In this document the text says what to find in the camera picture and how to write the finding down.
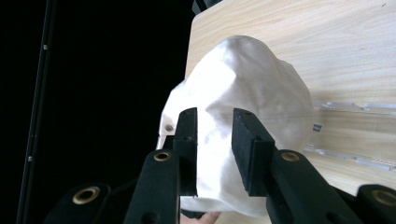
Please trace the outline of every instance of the light wood grain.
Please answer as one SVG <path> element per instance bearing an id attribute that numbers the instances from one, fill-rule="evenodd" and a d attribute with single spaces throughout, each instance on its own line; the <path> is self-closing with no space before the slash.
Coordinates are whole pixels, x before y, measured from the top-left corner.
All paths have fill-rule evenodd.
<path id="1" fill-rule="evenodd" d="M 396 1 L 222 1 L 192 23 L 186 77 L 232 35 L 291 63 L 314 100 L 396 103 Z"/>
<path id="2" fill-rule="evenodd" d="M 297 70 L 315 101 L 396 105 L 396 1 L 223 0 L 197 15 L 185 77 L 219 42 L 248 35 Z M 316 144 L 396 161 L 396 117 L 317 111 Z M 366 183 L 396 189 L 396 172 L 305 155 L 326 180 L 355 194 Z M 217 223 L 269 223 L 225 213 Z"/>

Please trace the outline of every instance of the wooden board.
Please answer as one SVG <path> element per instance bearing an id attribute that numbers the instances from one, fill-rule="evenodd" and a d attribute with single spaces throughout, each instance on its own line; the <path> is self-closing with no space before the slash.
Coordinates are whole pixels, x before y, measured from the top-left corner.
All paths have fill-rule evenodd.
<path id="1" fill-rule="evenodd" d="M 396 105 L 394 0 L 224 0 L 197 15 L 192 23 L 186 78 L 202 57 L 232 35 L 255 37 L 277 58 L 291 63 L 311 91 L 314 101 Z M 318 112 L 318 116 L 322 116 L 318 120 L 332 120 L 333 130 L 337 130 L 339 122 L 340 133 L 359 131 L 360 137 L 373 137 L 374 134 L 376 139 L 383 138 L 383 146 L 378 143 L 379 146 L 372 150 L 386 147 L 387 154 L 384 155 L 395 158 L 396 148 L 392 148 L 394 144 L 389 145 L 389 142 L 396 142 L 395 116 L 378 115 L 383 125 L 381 128 L 375 122 L 375 128 L 364 125 L 364 119 L 359 118 L 351 120 L 358 123 L 351 123 L 348 128 L 341 123 L 345 119 L 326 117 L 331 114 Z M 339 136 L 334 138 L 334 147 L 338 149 L 354 144 L 340 139 Z M 329 136 L 326 140 L 328 143 L 332 141 Z M 344 150 L 359 153 L 347 147 Z M 379 171 L 312 153 L 306 153 L 306 156 L 326 180 L 349 193 L 356 193 L 361 184 L 374 182 L 396 189 L 394 170 Z M 268 222 L 268 217 L 226 213 L 217 223 Z"/>

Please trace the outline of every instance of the brass screw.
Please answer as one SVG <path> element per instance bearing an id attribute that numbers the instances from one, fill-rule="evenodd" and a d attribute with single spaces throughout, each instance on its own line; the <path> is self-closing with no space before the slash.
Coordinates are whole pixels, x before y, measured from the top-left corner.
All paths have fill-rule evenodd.
<path id="1" fill-rule="evenodd" d="M 154 155 L 154 160 L 156 161 L 169 161 L 172 155 L 167 152 L 160 152 Z"/>
<path id="2" fill-rule="evenodd" d="M 382 190 L 382 189 L 374 189 L 372 191 L 373 197 L 380 203 L 395 207 L 396 206 L 396 195 L 391 192 Z"/>
<path id="3" fill-rule="evenodd" d="M 285 161 L 299 161 L 300 157 L 297 156 L 297 154 L 292 153 L 292 152 L 284 152 L 282 153 L 281 157 Z"/>
<path id="4" fill-rule="evenodd" d="M 97 187 L 88 187 L 77 192 L 73 197 L 73 203 L 84 204 L 90 203 L 99 196 L 100 189 Z M 84 193 L 90 193 L 90 196 L 84 197 Z"/>

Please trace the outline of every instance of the white crumpled object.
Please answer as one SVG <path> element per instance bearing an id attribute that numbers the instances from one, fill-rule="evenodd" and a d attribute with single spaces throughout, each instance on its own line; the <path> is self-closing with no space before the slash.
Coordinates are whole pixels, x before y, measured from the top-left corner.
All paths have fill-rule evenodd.
<path id="1" fill-rule="evenodd" d="M 313 106 L 300 76 L 260 40 L 232 36 L 210 50 L 172 90 L 157 148 L 163 147 L 166 135 L 175 134 L 165 127 L 175 129 L 179 113 L 191 107 L 198 109 L 198 197 L 180 197 L 181 208 L 266 215 L 265 198 L 248 197 L 233 156 L 233 109 L 254 113 L 278 149 L 301 151 L 313 128 Z"/>

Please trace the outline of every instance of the hand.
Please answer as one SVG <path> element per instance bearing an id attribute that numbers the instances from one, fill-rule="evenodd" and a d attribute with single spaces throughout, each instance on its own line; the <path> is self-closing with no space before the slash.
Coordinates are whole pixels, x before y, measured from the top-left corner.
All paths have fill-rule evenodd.
<path id="1" fill-rule="evenodd" d="M 200 219 L 187 218 L 183 214 L 180 214 L 180 224 L 214 224 L 220 216 L 220 212 L 216 213 L 205 213 Z"/>

